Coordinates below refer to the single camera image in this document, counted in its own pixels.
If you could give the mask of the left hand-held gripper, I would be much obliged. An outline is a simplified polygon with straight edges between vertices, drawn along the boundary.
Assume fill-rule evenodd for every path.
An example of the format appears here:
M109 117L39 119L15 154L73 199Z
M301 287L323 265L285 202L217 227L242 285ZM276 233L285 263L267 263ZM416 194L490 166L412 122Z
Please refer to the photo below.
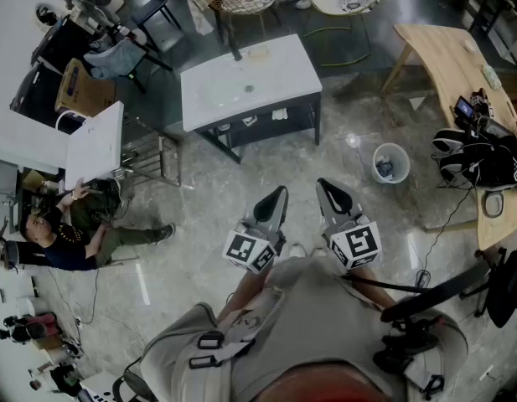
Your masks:
M223 257L232 265L261 274L282 252L286 237L281 227L285 221L288 204L285 186L277 187L259 201L249 214L228 233Z

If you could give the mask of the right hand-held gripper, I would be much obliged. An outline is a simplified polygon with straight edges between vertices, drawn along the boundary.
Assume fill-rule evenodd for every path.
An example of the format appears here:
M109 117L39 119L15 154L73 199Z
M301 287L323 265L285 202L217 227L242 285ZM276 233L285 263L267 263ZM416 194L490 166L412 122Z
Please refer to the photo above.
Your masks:
M375 221L362 214L354 190L332 178L319 178L316 193L325 223L323 237L346 271L367 265L382 254L380 232Z

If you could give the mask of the person's grey shirt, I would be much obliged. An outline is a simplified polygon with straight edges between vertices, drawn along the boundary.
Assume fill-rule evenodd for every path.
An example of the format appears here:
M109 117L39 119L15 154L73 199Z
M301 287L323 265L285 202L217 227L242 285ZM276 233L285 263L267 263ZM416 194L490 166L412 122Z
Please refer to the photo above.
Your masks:
M140 369L158 402L422 402L419 378L443 375L450 385L468 357L458 324L442 314L437 348L415 360L415 373L390 374L374 362L390 332L383 310L322 260L293 258L222 322L208 304L195 305L148 344ZM214 330L223 346L199 349ZM209 354L223 363L189 367Z

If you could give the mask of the metal rack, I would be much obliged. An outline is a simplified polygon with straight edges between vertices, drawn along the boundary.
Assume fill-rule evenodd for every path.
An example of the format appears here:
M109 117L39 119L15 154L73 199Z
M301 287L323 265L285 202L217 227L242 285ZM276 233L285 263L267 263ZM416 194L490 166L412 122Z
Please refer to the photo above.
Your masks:
M156 182L180 188L181 141L139 117L125 116L123 129L137 134L137 138L122 142L121 164L114 172L115 178L129 187Z

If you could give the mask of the black chest-mounted device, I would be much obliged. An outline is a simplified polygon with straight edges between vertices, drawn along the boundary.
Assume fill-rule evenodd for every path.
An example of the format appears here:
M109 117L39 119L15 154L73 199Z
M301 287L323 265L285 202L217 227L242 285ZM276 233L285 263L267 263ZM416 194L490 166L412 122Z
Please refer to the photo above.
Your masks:
M445 317L433 308L459 295L488 273L489 266L479 262L433 288L394 285L412 296L381 313L380 320L399 333L382 338L385 348L374 355L377 366L390 374L415 373L415 360L437 348L437 329L445 323Z

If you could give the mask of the black and white headset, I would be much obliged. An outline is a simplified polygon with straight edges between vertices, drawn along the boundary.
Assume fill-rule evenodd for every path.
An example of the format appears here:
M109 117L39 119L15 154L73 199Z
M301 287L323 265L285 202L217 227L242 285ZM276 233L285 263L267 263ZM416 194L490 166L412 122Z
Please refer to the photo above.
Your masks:
M448 185L459 187L475 179L478 159L470 143L470 134L458 129L441 129L433 137L432 145L439 151L433 159Z

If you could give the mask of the white sink basin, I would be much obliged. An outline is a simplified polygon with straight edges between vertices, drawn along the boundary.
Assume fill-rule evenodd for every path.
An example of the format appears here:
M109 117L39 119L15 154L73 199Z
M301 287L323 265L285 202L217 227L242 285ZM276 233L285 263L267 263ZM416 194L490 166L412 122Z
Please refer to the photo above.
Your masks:
M247 50L257 45L267 46L271 57L261 63L249 61ZM235 61L232 54L224 54L181 73L185 131L322 91L318 75L296 34L254 44L240 53L240 61ZM255 89L245 92L247 85Z

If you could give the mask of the grey oval case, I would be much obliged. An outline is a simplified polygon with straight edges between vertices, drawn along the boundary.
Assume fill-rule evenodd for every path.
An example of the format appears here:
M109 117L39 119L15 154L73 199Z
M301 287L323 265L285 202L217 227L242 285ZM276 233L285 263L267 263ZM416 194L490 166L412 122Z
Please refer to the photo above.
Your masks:
M490 218L498 218L504 211L504 195L501 191L488 191L482 199L483 214Z

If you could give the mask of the small screen device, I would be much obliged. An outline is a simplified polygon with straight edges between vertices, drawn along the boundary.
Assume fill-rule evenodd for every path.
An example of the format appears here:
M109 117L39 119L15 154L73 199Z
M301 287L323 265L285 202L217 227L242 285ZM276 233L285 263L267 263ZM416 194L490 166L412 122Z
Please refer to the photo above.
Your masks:
M462 96L458 97L455 106L452 108L452 112L455 117L465 121L473 121L474 119L473 106Z

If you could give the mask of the black backpack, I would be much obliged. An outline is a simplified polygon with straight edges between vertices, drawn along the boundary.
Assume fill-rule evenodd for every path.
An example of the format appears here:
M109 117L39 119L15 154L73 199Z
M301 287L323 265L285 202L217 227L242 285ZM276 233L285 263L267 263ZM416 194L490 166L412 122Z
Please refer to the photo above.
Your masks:
M517 188L517 136L487 116L478 119L477 134L489 145L479 164L478 186L489 191Z

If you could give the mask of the black office chair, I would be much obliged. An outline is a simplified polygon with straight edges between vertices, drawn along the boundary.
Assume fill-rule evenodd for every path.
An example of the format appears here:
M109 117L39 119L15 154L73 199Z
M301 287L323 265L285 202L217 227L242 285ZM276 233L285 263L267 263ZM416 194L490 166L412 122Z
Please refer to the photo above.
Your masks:
M498 249L500 259L497 265L491 265L489 278L478 288L470 292L461 292L461 300L486 291L483 306L474 312L481 317L487 312L497 328L504 327L517 312L517 249L509 255L503 247Z

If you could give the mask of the cardboard box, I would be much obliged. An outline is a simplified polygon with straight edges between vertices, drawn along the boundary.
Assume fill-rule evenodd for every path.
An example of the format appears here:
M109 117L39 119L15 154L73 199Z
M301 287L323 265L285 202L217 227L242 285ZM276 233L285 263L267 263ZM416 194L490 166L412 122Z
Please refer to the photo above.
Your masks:
M90 76L79 59L72 59L62 76L54 110L75 111L94 117L115 102L114 80L97 80Z

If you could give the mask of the blue chair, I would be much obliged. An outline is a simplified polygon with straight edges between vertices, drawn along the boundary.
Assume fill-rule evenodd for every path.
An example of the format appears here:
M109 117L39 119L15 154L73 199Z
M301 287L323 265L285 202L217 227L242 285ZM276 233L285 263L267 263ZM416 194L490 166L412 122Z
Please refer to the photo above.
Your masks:
M147 0L132 10L131 20L146 35L147 44L158 53L166 52L170 49L170 44L163 41L156 41L148 31L147 23L160 14L168 23L170 28L177 28L183 31L180 23L168 7L168 0Z

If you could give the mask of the black storage bin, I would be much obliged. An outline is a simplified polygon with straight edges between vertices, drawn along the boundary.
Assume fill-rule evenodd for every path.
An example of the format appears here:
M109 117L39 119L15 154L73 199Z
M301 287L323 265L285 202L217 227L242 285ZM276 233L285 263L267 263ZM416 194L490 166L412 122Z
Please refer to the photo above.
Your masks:
M36 64L23 78L9 105L11 111L45 125L53 126L58 113L54 109L62 75Z
M92 40L91 33L66 16L43 37L31 54L30 64L43 63L63 73L72 59L85 63L84 55L91 51Z

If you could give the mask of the black vanity frame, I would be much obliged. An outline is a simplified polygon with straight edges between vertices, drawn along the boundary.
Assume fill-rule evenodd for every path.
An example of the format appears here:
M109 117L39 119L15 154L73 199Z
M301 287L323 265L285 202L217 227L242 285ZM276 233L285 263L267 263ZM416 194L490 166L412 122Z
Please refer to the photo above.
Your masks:
M313 129L313 140L318 146L321 128L321 98L321 93L318 92L279 101L226 117L220 121L209 122L204 126L193 129L193 132L196 132L236 164L241 163L241 155L235 153L234 148L245 147L255 142L299 131ZM281 108L287 109L288 118L273 121L271 113ZM251 126L246 126L242 119L250 116L257 116L257 121ZM218 127L224 124L230 124L230 129L219 131Z

